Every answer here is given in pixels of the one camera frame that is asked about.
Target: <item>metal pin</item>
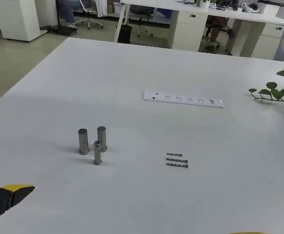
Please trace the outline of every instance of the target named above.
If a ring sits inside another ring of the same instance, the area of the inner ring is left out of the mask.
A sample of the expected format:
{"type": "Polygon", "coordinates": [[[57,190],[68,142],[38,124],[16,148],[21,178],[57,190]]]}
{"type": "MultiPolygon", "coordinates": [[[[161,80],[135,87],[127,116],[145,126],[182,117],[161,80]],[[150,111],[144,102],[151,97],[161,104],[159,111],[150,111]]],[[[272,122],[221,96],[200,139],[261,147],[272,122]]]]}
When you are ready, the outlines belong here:
{"type": "Polygon", "coordinates": [[[169,158],[169,157],[167,157],[166,160],[173,161],[173,162],[184,162],[184,163],[188,162],[187,160],[181,160],[181,159],[169,158]]]}
{"type": "Polygon", "coordinates": [[[184,168],[189,168],[187,164],[181,165],[181,164],[174,164],[174,163],[166,163],[167,166],[172,166],[172,167],[184,167],[184,168]]]}
{"type": "Polygon", "coordinates": [[[104,126],[98,127],[98,141],[101,143],[101,152],[107,150],[106,145],[106,128],[104,126]]]}
{"type": "Polygon", "coordinates": [[[167,155],[172,155],[172,156],[179,156],[182,157],[183,154],[173,154],[173,153],[167,153],[167,155]]]}
{"type": "Polygon", "coordinates": [[[87,155],[90,152],[88,144],[88,131],[84,128],[79,129],[79,153],[81,155],[87,155]]]}
{"type": "Polygon", "coordinates": [[[94,143],[93,143],[93,146],[94,146],[94,165],[100,165],[102,163],[102,160],[101,160],[101,143],[96,140],[94,143]]]}

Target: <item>green plant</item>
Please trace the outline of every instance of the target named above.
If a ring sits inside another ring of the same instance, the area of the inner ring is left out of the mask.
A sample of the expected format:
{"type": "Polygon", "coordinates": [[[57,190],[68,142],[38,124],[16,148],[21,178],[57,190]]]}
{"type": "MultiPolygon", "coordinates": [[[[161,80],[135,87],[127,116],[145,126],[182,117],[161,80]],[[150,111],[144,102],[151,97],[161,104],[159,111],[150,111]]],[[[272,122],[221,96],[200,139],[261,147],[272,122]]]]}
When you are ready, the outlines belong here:
{"type": "MultiPolygon", "coordinates": [[[[277,75],[284,77],[284,70],[277,72],[277,75]]],[[[257,89],[249,89],[248,91],[250,94],[255,98],[255,99],[262,99],[262,100],[269,100],[269,101],[283,101],[282,99],[284,96],[284,89],[282,90],[277,90],[278,84],[276,82],[268,82],[266,84],[266,87],[268,89],[261,89],[258,94],[260,97],[254,96],[254,93],[257,91],[257,89]]]]}

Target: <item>floor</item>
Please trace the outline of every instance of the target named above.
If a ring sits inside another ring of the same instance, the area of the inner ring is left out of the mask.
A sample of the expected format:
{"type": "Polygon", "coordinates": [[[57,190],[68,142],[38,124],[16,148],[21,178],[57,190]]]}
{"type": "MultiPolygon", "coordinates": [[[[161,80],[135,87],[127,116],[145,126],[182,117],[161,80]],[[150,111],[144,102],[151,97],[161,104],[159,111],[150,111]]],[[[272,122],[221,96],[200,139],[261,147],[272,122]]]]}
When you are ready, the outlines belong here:
{"type": "MultiPolygon", "coordinates": [[[[94,39],[113,41],[116,30],[116,21],[99,20],[104,24],[101,29],[96,24],[92,25],[90,31],[86,30],[86,24],[78,26],[78,32],[72,37],[83,39],[94,39]]],[[[156,47],[167,47],[168,29],[162,27],[150,27],[154,36],[151,38],[144,32],[137,37],[137,26],[133,27],[131,43],[156,47]]],[[[0,97],[2,97],[12,86],[31,71],[49,53],[58,47],[66,37],[45,34],[35,41],[20,42],[3,39],[0,32],[0,97]]],[[[219,41],[225,41],[226,35],[221,34],[219,41]]]]}

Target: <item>desk items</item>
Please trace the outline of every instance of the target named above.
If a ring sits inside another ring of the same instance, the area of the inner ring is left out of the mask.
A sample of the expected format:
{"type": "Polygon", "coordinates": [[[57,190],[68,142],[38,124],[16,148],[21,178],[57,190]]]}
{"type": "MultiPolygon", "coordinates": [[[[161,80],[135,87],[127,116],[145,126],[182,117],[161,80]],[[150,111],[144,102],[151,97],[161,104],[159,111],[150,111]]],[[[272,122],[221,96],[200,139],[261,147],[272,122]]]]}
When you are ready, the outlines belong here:
{"type": "Polygon", "coordinates": [[[173,161],[173,162],[183,162],[183,163],[187,163],[187,160],[181,160],[181,159],[176,159],[176,158],[169,158],[167,157],[166,160],[168,161],[173,161]]]}
{"type": "Polygon", "coordinates": [[[173,164],[173,163],[166,163],[167,166],[172,166],[172,167],[184,167],[184,168],[189,168],[187,164],[181,165],[181,164],[173,164]]]}
{"type": "MultiPolygon", "coordinates": [[[[167,153],[167,155],[174,155],[174,156],[182,157],[183,154],[167,153]]],[[[188,163],[188,160],[181,160],[181,159],[170,158],[170,157],[167,157],[166,160],[167,160],[167,161],[173,161],[173,162],[185,163],[184,165],[183,165],[183,164],[175,164],[175,163],[166,163],[167,166],[189,168],[189,166],[188,166],[188,164],[187,164],[187,163],[188,163]]]]}
{"type": "Polygon", "coordinates": [[[35,187],[31,184],[8,184],[0,188],[0,216],[24,200],[35,187]]]}
{"type": "Polygon", "coordinates": [[[88,131],[84,128],[79,129],[79,153],[81,155],[87,155],[90,153],[89,143],[88,143],[88,131]]]}
{"type": "Polygon", "coordinates": [[[100,165],[102,163],[101,160],[101,144],[98,140],[94,141],[93,143],[94,146],[94,165],[100,165]]]}
{"type": "Polygon", "coordinates": [[[107,150],[106,145],[106,128],[104,126],[98,127],[98,141],[101,143],[101,152],[107,150]]]}
{"type": "Polygon", "coordinates": [[[173,155],[173,156],[179,156],[182,157],[183,154],[173,154],[173,153],[167,153],[167,155],[173,155]]]}
{"type": "Polygon", "coordinates": [[[171,94],[156,93],[150,91],[146,91],[143,94],[143,99],[148,101],[162,101],[162,102],[171,102],[178,104],[224,108],[222,101],[219,99],[208,99],[201,97],[197,98],[197,97],[190,97],[184,95],[171,95],[171,94]]]}
{"type": "MultiPolygon", "coordinates": [[[[104,126],[100,126],[97,129],[98,132],[98,140],[93,142],[94,149],[94,165],[100,165],[102,163],[101,160],[101,152],[106,152],[106,128],[104,126]]],[[[88,143],[88,131],[84,128],[79,129],[79,153],[81,155],[87,155],[90,153],[89,143],[88,143]]]]}

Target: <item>power outlet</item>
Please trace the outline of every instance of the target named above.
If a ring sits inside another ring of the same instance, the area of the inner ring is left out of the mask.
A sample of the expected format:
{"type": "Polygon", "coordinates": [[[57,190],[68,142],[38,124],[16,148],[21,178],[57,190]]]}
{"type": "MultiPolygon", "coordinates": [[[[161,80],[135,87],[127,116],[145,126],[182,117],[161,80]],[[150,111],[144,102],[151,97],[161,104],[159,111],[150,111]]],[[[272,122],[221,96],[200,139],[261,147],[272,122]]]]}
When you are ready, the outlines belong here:
{"type": "Polygon", "coordinates": [[[209,99],[201,97],[197,98],[197,97],[189,97],[183,95],[169,95],[169,94],[150,92],[150,91],[146,91],[143,94],[143,99],[148,101],[162,101],[170,103],[195,105],[195,106],[224,108],[222,101],[219,99],[209,99]]]}

